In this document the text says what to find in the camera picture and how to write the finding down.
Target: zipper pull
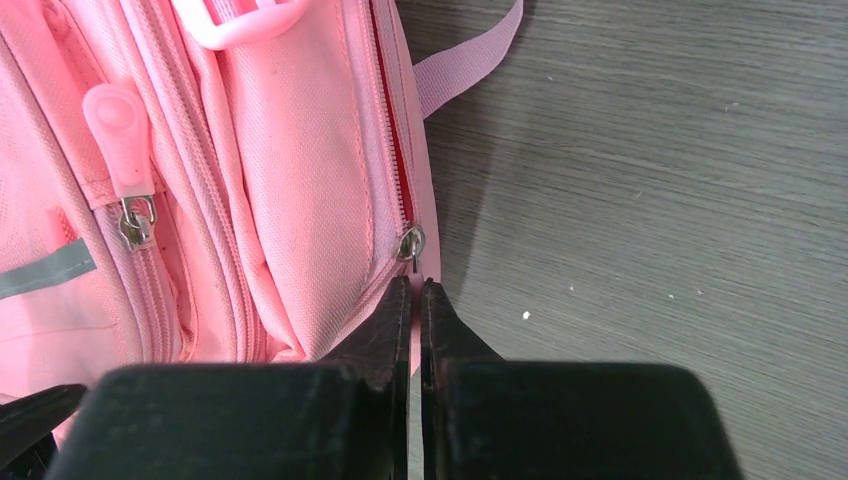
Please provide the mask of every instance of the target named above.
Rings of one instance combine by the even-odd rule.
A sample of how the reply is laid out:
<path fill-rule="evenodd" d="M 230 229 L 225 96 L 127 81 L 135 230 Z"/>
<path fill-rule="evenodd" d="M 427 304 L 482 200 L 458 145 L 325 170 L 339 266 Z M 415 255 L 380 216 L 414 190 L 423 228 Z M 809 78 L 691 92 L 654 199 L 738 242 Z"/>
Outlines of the zipper pull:
<path fill-rule="evenodd" d="M 144 103 L 131 88 L 104 83 L 85 94 L 82 109 L 106 161 L 115 195 L 121 198 L 123 213 L 118 231 L 130 251 L 153 246 L 156 187 L 148 152 Z M 142 203 L 147 213 L 133 208 L 135 203 Z"/>
<path fill-rule="evenodd" d="M 399 262 L 412 262 L 412 273 L 418 273 L 418 258 L 424 251 L 426 240 L 420 225 L 410 227 L 400 237 L 397 259 Z"/>

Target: pink fabric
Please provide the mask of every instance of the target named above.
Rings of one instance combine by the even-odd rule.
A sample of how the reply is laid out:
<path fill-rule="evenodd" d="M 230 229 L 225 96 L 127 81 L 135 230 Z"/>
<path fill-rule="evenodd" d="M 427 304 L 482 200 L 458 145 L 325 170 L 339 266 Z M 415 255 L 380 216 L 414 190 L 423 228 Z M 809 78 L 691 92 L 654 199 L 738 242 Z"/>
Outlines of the pink fabric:
<path fill-rule="evenodd" d="M 516 0 L 509 13 L 491 30 L 415 65 L 425 118 L 485 78 L 503 61 L 523 14 L 524 0 Z"/>
<path fill-rule="evenodd" d="M 393 0 L 306 3 L 282 35 L 217 53 L 168 0 L 20 0 L 0 13 L 0 274 L 77 239 L 97 266 L 0 300 L 0 399 L 127 363 L 319 358 L 409 273 L 396 260 L 406 221 L 428 239 L 414 285 L 440 279 L 423 119 L 494 68 L 522 2 L 415 69 Z M 244 13 L 242 0 L 205 4 L 218 23 Z M 480 58 L 458 63 L 469 55 Z M 158 220 L 138 252 L 83 116 L 101 83 L 137 92 L 149 116 L 150 155 L 133 165 L 153 169 Z"/>

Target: reflective strip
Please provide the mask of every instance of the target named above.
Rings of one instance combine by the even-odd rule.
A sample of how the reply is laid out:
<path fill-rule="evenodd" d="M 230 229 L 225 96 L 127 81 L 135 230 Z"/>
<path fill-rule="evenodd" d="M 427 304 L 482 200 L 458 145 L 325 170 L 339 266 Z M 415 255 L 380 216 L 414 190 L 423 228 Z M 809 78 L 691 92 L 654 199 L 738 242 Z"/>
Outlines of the reflective strip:
<path fill-rule="evenodd" d="M 95 268 L 85 241 L 79 239 L 41 260 L 0 273 L 0 300 L 59 285 Z"/>

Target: wood grain surface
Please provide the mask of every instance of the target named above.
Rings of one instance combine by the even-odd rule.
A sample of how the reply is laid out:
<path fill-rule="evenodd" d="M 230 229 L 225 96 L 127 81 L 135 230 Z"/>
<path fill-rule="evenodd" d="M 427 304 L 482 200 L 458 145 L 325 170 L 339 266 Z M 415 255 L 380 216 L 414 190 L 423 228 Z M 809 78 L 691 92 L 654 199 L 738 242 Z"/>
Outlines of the wood grain surface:
<path fill-rule="evenodd" d="M 398 4 L 420 60 L 511 0 Z M 848 478 L 848 2 L 531 1 L 427 134 L 496 350 L 683 365 L 748 478 Z"/>

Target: pink webbing strap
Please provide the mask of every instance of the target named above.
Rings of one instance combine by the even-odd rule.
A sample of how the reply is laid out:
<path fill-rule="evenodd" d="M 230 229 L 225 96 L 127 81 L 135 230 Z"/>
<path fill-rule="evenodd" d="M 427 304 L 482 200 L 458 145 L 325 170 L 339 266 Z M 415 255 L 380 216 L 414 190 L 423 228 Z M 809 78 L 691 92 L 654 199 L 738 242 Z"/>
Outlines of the pink webbing strap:
<path fill-rule="evenodd" d="M 524 0 L 516 0 L 491 30 L 415 65 L 424 118 L 492 73 L 506 56 L 523 14 Z"/>

